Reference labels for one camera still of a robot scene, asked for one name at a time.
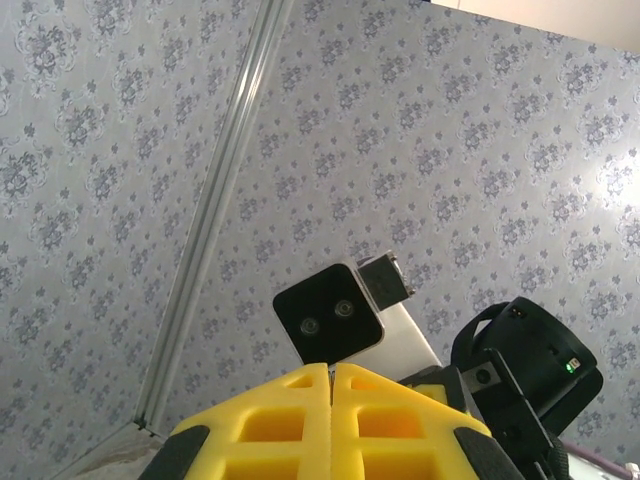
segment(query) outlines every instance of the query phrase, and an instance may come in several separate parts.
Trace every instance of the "black camera module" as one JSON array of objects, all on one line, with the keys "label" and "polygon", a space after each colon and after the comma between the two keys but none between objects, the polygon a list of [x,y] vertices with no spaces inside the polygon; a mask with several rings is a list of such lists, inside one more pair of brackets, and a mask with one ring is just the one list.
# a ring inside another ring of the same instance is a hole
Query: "black camera module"
[{"label": "black camera module", "polygon": [[280,292],[273,308],[305,364],[332,365],[382,340],[376,311],[342,263]]}]

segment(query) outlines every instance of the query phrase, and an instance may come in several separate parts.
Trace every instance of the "camera lens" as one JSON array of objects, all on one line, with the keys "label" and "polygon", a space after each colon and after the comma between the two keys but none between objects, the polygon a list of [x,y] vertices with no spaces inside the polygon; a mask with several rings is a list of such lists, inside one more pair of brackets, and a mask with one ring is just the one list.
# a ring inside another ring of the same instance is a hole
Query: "camera lens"
[{"label": "camera lens", "polygon": [[318,322],[315,318],[305,318],[300,323],[300,331],[306,337],[312,337],[316,335],[320,330],[320,322]]},{"label": "camera lens", "polygon": [[349,300],[340,300],[336,305],[336,315],[340,318],[349,318],[353,315],[353,303]]}]

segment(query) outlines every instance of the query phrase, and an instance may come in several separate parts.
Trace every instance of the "yellow foam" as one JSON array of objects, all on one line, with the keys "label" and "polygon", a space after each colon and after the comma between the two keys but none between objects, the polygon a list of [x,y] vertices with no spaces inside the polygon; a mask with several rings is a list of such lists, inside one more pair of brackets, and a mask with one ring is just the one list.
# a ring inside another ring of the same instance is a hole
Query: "yellow foam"
[{"label": "yellow foam", "polygon": [[193,417],[172,432],[210,433],[186,480],[327,480],[331,405],[327,366],[306,365]]},{"label": "yellow foam", "polygon": [[473,480],[453,430],[481,422],[361,367],[307,365],[188,418],[187,480]]},{"label": "yellow foam", "polygon": [[331,415],[332,480],[477,478],[454,436],[481,422],[356,365],[339,364]]}]

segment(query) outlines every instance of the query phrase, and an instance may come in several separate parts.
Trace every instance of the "floral patterned wallpaper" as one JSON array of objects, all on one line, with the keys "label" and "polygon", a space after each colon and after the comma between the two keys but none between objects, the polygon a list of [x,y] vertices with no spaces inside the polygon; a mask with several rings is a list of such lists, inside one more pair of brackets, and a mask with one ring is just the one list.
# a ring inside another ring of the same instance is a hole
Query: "floral patterned wallpaper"
[{"label": "floral patterned wallpaper", "polygon": [[0,478],[131,420],[256,10],[3,3]]},{"label": "floral patterned wallpaper", "polygon": [[566,437],[625,458],[640,56],[418,0],[299,0],[276,57],[161,430],[298,366],[276,292],[393,248],[445,359],[491,303],[558,315],[606,377]]}]

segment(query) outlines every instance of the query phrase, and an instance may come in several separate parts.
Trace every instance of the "square hole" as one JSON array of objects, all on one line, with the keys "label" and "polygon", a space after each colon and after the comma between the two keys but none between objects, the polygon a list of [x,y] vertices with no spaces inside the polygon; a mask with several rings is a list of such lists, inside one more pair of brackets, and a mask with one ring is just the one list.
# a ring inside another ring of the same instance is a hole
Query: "square hole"
[{"label": "square hole", "polygon": [[424,438],[420,418],[407,408],[365,407],[358,411],[360,437]]},{"label": "square hole", "polygon": [[227,463],[223,480],[296,480],[300,461],[297,458],[237,460]]},{"label": "square hole", "polygon": [[239,442],[300,442],[304,408],[261,408],[244,422]]},{"label": "square hole", "polygon": [[428,454],[363,452],[365,480],[441,480],[438,466]]}]

